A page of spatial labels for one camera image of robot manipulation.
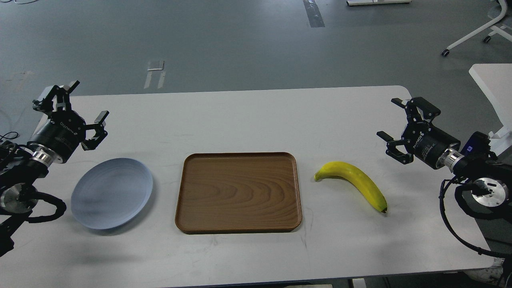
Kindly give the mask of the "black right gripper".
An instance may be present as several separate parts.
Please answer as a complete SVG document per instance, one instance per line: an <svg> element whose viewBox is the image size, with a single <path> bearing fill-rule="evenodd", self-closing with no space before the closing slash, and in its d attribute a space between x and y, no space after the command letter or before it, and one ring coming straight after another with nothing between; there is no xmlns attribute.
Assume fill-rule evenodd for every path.
<svg viewBox="0 0 512 288"><path fill-rule="evenodd" d="M402 139L394 139L384 131L376 133L386 142L386 155L404 165L413 162L415 156L434 170L442 168L444 152L450 148L459 149L461 142L432 124L441 110L423 97L392 98L391 103L404 109L407 124ZM407 153L399 151L398 146L404 146Z"/></svg>

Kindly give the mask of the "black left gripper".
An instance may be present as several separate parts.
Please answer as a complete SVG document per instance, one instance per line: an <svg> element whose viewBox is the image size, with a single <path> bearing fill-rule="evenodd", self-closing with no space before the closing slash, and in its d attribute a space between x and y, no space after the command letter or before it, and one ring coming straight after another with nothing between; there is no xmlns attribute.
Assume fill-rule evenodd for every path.
<svg viewBox="0 0 512 288"><path fill-rule="evenodd" d="M84 151L95 150L107 137L105 120L109 111L101 111L93 124L72 110L70 94L80 81L69 85L49 86L32 101L33 110L48 117L27 143L32 151L31 159L41 164L64 164L80 143ZM93 130L94 136L85 139L85 131Z"/></svg>

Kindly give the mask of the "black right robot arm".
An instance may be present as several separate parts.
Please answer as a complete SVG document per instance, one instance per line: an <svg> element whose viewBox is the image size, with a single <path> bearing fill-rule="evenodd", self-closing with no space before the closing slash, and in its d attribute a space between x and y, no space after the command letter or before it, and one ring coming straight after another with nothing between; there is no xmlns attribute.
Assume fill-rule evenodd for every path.
<svg viewBox="0 0 512 288"><path fill-rule="evenodd" d="M410 100L392 98L391 102L406 113L407 125L402 136L394 139L384 131L377 136L386 142L386 154L402 164L420 159L437 170L446 166L452 179L440 187L440 213L446 228L463 245L480 255L510 259L510 254L477 247L459 237L446 216L444 198L451 184L457 184L454 197L466 215L481 220L511 220L511 166L498 161L491 150L489 137L474 132L464 146L445 131L433 125L439 108L422 97Z"/></svg>

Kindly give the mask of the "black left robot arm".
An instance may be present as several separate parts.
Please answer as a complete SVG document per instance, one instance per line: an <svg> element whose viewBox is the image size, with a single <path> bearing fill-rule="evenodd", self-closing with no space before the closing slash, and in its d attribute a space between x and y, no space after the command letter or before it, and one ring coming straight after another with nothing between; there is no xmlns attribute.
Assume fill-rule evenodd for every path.
<svg viewBox="0 0 512 288"><path fill-rule="evenodd" d="M78 85L76 80L49 86L33 100L33 109L48 118L26 144L1 137L1 214L7 216L0 228L2 256L14 249L12 235L22 224L54 221L66 211L62 199L38 191L34 182L48 175L51 164L66 163L78 146L95 150L108 135L104 123L108 111L87 124L72 109L70 94Z"/></svg>

